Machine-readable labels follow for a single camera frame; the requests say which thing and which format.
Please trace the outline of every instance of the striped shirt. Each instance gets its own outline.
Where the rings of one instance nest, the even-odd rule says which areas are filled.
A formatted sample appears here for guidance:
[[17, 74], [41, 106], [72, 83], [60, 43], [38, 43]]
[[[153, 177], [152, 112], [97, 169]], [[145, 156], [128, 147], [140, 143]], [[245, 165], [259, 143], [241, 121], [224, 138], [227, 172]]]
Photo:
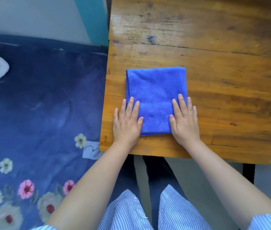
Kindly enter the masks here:
[[[153, 230], [138, 198], [125, 190], [109, 204], [98, 230]], [[211, 229], [196, 208], [182, 197], [171, 185], [160, 196], [159, 230], [206, 230]], [[33, 230], [56, 230], [45, 225]], [[271, 230], [271, 215], [253, 217], [248, 230]]]

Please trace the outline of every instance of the wooden table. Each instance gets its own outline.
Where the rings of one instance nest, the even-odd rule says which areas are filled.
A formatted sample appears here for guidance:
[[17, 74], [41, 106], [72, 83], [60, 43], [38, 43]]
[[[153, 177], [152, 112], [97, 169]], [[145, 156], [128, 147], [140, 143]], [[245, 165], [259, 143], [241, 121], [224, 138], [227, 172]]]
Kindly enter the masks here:
[[[249, 0], [113, 0], [100, 150], [113, 142], [126, 69], [183, 66], [200, 136], [228, 161], [271, 164], [271, 9]], [[172, 135], [132, 154], [190, 155]]]

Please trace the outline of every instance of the person's left arm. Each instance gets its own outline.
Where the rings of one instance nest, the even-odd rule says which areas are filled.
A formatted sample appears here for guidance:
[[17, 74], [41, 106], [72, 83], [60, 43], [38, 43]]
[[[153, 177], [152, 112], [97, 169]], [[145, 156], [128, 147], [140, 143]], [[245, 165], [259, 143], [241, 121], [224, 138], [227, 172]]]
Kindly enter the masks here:
[[138, 120], [139, 101], [132, 110], [133, 101], [131, 97], [126, 108], [126, 99], [123, 100], [119, 118], [118, 109], [115, 109], [114, 143], [64, 198], [46, 225], [59, 230], [97, 229], [118, 173], [141, 133], [143, 117]]

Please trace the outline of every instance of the forearm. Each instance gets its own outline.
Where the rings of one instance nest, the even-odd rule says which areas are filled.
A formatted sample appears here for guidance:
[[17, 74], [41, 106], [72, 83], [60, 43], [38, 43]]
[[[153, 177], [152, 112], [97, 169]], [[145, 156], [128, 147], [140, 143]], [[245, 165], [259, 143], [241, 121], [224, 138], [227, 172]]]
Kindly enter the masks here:
[[203, 142], [189, 145], [186, 149], [239, 228], [246, 229], [253, 216], [271, 214], [271, 200], [239, 172]]
[[46, 224], [59, 230], [97, 229], [130, 148], [113, 143], [79, 180]]

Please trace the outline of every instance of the teal stripe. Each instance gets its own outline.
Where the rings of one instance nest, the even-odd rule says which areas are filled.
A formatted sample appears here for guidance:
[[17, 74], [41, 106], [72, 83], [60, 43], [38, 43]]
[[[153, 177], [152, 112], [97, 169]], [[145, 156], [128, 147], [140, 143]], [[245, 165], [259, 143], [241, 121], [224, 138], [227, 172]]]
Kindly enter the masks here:
[[109, 46], [103, 0], [75, 0], [91, 44]]

